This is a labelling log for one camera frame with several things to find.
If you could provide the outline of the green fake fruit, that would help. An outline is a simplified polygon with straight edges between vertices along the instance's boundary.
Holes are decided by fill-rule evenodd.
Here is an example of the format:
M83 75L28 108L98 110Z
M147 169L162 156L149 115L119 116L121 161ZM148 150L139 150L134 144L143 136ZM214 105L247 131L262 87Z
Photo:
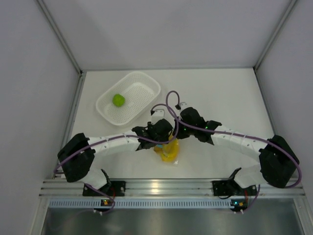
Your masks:
M122 107L125 103L125 97L121 94L115 94L112 98L112 103L116 107Z

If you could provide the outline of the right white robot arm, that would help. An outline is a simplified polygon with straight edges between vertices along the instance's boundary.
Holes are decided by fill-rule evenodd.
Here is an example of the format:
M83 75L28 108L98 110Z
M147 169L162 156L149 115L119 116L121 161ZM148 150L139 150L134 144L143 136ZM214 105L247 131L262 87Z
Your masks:
M200 142L224 146L255 161L256 165L238 168L231 175L228 188L240 194L245 188L268 183L276 188L287 188L299 160L286 140L274 135L269 139L257 138L236 132L220 122L206 121L199 112L184 103L175 106L179 110L179 122L175 125L178 139L195 137Z

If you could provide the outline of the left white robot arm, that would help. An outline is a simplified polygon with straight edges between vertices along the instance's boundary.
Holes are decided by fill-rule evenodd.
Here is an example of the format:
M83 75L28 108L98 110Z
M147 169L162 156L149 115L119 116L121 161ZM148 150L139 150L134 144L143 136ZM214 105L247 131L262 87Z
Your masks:
M137 126L122 134L106 137L87 137L76 134L57 154L59 165L66 181L81 181L92 187L99 195L106 195L111 189L111 181L104 169L96 166L98 157L106 157L121 152L135 152L168 144L174 140L172 125L165 119Z

